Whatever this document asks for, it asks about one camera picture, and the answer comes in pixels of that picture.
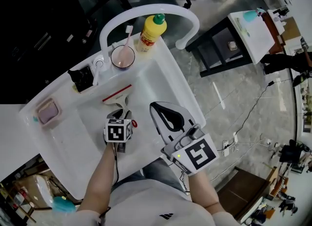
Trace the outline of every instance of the gray t-shirt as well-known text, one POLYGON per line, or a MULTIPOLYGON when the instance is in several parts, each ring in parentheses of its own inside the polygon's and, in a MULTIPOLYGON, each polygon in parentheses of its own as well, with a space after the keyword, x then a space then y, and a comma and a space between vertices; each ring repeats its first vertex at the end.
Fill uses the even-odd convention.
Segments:
POLYGON ((105 218, 82 210, 69 215, 65 226, 238 226, 227 212, 211 215, 181 191, 155 180, 128 182, 111 194, 105 218))

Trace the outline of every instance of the teal object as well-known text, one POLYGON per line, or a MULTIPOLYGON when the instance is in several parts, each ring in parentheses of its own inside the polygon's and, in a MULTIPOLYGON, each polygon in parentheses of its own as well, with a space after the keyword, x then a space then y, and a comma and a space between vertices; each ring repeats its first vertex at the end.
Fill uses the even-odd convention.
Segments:
POLYGON ((257 18, 259 13, 264 13, 264 12, 265 11, 263 9, 257 8, 256 10, 253 10, 253 11, 247 11, 246 13, 243 14, 243 17, 244 17, 245 21, 251 22, 255 18, 257 18))
POLYGON ((63 213, 73 213, 76 211, 76 208, 73 202, 64 200, 62 197, 55 197, 53 199, 52 210, 63 213))

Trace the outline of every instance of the blue cloth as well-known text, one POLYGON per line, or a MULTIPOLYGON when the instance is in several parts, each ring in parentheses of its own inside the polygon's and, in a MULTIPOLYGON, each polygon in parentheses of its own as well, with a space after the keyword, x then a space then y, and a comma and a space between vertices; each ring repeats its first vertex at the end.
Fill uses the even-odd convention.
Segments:
POLYGON ((184 189, 182 188, 180 181, 162 158, 158 158, 154 162, 145 166, 143 168, 143 174, 144 176, 142 176, 140 171, 133 173, 129 177, 126 177, 117 184, 113 185, 111 192, 127 182, 153 179, 184 193, 184 189))

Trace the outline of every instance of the soap dish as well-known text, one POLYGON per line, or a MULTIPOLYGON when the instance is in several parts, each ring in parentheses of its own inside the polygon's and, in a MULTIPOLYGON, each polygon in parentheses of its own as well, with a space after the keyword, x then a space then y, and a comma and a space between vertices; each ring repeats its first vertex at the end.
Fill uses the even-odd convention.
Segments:
POLYGON ((35 109, 36 116, 41 126, 47 126, 61 114, 61 108, 53 98, 48 98, 35 109))

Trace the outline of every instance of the yellow bottle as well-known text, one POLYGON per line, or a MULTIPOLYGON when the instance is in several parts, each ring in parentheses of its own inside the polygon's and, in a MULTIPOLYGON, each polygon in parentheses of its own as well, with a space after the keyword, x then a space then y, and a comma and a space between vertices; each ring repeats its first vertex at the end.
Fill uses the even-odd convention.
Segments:
POLYGON ((149 16, 145 21, 136 50, 139 53, 147 53, 166 29, 167 22, 164 14, 149 16))

